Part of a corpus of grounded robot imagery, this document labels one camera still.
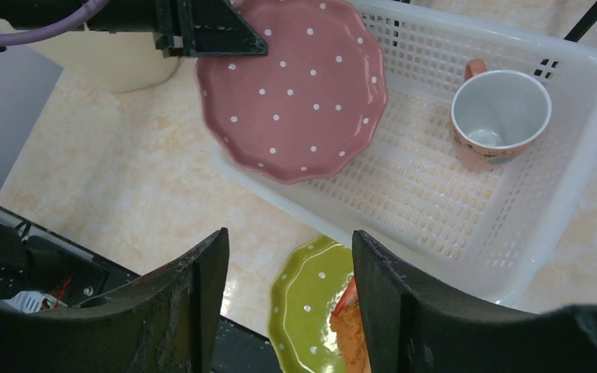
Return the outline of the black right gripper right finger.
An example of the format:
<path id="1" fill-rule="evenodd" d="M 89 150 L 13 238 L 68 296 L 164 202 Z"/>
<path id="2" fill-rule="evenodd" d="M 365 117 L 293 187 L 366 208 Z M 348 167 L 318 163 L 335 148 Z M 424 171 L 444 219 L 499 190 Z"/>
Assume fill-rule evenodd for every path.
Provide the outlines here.
<path id="1" fill-rule="evenodd" d="M 487 302 L 352 235 L 374 372 L 597 372 L 597 305 L 532 314 Z"/>

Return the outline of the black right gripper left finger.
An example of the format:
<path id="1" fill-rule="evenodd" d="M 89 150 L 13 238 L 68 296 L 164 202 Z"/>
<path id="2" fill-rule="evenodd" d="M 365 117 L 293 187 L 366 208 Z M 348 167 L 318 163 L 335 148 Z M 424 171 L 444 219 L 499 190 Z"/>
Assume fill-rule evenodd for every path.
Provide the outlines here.
<path id="1" fill-rule="evenodd" d="M 25 314 L 0 302 L 0 372 L 208 372 L 228 263 L 221 228 L 74 307 Z"/>

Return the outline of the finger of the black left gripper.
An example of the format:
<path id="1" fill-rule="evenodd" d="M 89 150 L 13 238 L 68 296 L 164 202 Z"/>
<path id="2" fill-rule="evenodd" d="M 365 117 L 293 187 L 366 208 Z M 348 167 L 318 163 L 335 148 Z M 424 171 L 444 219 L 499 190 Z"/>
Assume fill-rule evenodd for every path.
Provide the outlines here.
<path id="1" fill-rule="evenodd" d="M 265 56 L 267 42 L 229 1 L 177 2 L 185 58 Z"/>

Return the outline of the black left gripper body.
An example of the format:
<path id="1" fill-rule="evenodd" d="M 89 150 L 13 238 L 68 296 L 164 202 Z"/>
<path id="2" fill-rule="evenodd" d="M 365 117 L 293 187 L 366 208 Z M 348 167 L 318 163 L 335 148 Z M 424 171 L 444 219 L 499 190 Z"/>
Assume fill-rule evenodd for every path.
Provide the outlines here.
<path id="1" fill-rule="evenodd" d="M 0 19 L 30 44 L 64 33 L 151 33 L 155 48 L 179 52 L 182 47 L 175 1 L 0 1 Z"/>

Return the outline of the green polka dot plate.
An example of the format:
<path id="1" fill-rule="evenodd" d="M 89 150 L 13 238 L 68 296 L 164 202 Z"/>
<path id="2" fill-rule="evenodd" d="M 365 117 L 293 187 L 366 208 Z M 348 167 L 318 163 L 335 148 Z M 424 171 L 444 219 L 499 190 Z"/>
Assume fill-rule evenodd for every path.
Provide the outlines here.
<path id="1" fill-rule="evenodd" d="M 353 274 L 351 250 L 321 235 L 295 249 L 271 286 L 267 333 L 283 372 L 344 372 L 330 314 Z"/>

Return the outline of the pink polka dot plate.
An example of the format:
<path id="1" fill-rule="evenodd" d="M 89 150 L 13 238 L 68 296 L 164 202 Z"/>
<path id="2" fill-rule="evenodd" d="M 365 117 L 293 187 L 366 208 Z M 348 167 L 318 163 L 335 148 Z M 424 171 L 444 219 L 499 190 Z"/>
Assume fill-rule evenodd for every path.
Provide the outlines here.
<path id="1" fill-rule="evenodd" d="M 328 178 L 386 108 L 382 50 L 346 1 L 240 1 L 263 57 L 200 58 L 205 127 L 233 162 L 283 184 Z"/>

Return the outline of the white perforated plastic basket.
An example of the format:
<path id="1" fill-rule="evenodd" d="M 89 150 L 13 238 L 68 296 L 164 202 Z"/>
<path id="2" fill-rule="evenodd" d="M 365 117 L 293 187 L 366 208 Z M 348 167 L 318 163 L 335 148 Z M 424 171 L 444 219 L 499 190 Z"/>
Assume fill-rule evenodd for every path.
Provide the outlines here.
<path id="1" fill-rule="evenodd" d="M 510 305 L 557 245 L 597 163 L 597 49 L 393 1 L 357 1 L 382 45 L 389 98 L 371 145 L 335 177 L 284 186 L 215 165 L 345 245 L 357 229 L 479 298 Z M 553 114 L 525 152 L 490 172 L 456 159 L 449 106 L 464 64 L 536 77 Z"/>

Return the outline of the pink floral mug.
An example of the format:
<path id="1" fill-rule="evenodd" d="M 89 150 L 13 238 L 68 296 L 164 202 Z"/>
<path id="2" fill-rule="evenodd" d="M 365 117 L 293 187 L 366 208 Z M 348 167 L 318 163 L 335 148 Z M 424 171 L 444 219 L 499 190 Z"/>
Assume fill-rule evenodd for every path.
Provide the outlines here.
<path id="1" fill-rule="evenodd" d="M 550 94 L 531 75 L 470 60 L 449 109 L 456 156 L 473 171 L 501 166 L 532 145 L 551 115 Z"/>

